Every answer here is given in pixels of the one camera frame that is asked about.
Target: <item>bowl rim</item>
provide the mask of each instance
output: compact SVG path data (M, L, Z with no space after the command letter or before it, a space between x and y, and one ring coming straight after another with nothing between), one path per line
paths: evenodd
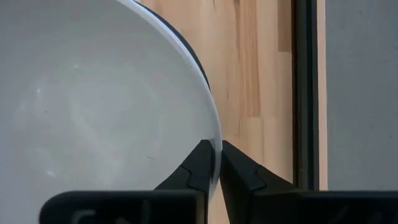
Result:
M186 48L183 42L172 32L158 17L156 17L153 13L151 13L144 6L141 6L138 2L134 0L118 0L122 5L128 7L130 10L135 12L137 15L141 16L145 21L147 21L153 28L155 28L162 36L164 36L170 44L174 47L174 49L182 56L185 63L191 68L191 70L196 74L194 78L197 79L198 83L201 83L201 88L203 89L203 97L208 102L211 113L213 114L214 121L214 129L215 129L215 138L212 139L211 143L215 150L215 166L212 175L212 179L210 180L210 190L209 190L209 199L212 198L217 183L218 177L220 175L221 169L221 151L222 151L222 137L221 137L221 125L220 119L218 117L218 112L215 106L215 102L213 96L210 92L210 87L205 78L205 74L203 74L200 70L199 65L196 63L190 51Z

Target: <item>light wood panel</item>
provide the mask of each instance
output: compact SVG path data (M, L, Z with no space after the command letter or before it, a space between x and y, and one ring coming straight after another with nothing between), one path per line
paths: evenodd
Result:
M292 181L290 1L141 0L197 53L224 139ZM220 185L209 221L228 223Z

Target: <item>clamp jaw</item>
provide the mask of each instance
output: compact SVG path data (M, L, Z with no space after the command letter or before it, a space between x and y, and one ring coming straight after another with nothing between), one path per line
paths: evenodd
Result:
M67 192L40 224L206 224L214 150L200 141L152 191ZM398 192L314 192L294 186L223 141L221 188L231 224L398 223Z

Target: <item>gray wall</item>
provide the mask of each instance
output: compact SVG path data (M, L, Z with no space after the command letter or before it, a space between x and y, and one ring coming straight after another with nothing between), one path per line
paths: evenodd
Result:
M398 190L397 10L326 0L329 189Z

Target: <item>white bowl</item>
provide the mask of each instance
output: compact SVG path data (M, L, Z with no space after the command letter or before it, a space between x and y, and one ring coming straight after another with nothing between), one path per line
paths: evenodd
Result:
M197 63L130 0L0 2L0 223L69 190L152 190L221 133Z

